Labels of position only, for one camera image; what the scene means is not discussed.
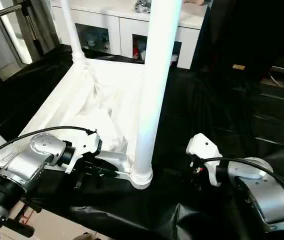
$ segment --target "floor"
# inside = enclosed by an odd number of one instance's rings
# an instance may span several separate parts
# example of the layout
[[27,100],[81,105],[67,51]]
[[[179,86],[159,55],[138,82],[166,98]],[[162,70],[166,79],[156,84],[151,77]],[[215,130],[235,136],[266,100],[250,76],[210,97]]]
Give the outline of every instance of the floor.
[[[19,202],[12,211],[10,217],[14,218],[23,203]],[[29,209],[25,216],[29,216],[32,209]],[[7,227],[0,228],[1,240],[73,240],[77,236],[84,233],[89,233],[93,236],[93,239],[110,240],[110,238],[88,229],[75,222],[67,220],[61,216],[55,215],[49,211],[42,210],[40,213],[33,212],[29,221],[29,226],[35,229],[34,235],[31,238],[20,235],[17,232],[12,231]]]

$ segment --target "metal pole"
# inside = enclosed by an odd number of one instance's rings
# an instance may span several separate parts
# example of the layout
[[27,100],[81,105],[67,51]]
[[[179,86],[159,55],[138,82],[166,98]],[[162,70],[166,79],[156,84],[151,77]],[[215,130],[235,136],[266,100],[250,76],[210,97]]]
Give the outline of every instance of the metal pole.
[[20,10],[20,9],[22,9],[21,4],[17,4],[17,5],[14,5],[14,6],[7,7],[5,9],[0,10],[0,17],[7,15],[7,14],[10,14],[10,13],[13,13],[13,12],[16,12],[17,10]]

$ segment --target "white countertop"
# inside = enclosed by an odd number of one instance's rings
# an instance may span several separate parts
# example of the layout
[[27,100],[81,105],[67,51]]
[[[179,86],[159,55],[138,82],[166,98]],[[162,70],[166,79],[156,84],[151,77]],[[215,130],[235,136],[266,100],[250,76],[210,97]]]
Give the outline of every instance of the white countertop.
[[[135,3],[136,0],[69,0],[70,7],[74,10],[148,22],[150,14],[135,12]],[[52,0],[52,6],[61,7],[60,0]],[[178,25],[185,28],[201,29],[207,7],[207,4],[199,6],[194,3],[183,3]]]

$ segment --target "clear plastic bag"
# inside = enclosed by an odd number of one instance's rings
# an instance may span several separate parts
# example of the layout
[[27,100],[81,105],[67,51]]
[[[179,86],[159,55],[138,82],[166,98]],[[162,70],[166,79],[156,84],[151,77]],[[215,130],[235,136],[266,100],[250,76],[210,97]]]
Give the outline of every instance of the clear plastic bag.
[[137,13],[149,14],[151,12],[152,0],[137,0],[135,3],[135,11]]

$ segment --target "black plastic sheet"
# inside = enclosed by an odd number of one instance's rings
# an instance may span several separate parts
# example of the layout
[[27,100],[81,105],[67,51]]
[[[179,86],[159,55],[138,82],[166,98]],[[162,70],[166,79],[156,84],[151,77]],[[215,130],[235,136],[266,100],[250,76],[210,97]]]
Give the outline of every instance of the black plastic sheet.
[[[16,137],[71,64],[70,49],[63,46],[6,80],[0,87],[0,134]],[[186,147],[197,133],[215,142],[225,157],[263,158],[284,173],[284,88],[173,68],[149,188],[86,176],[76,191],[76,172],[47,170],[27,201],[114,239],[240,239],[245,227],[237,225],[241,221],[229,188],[211,187],[205,173],[192,183],[187,175]]]

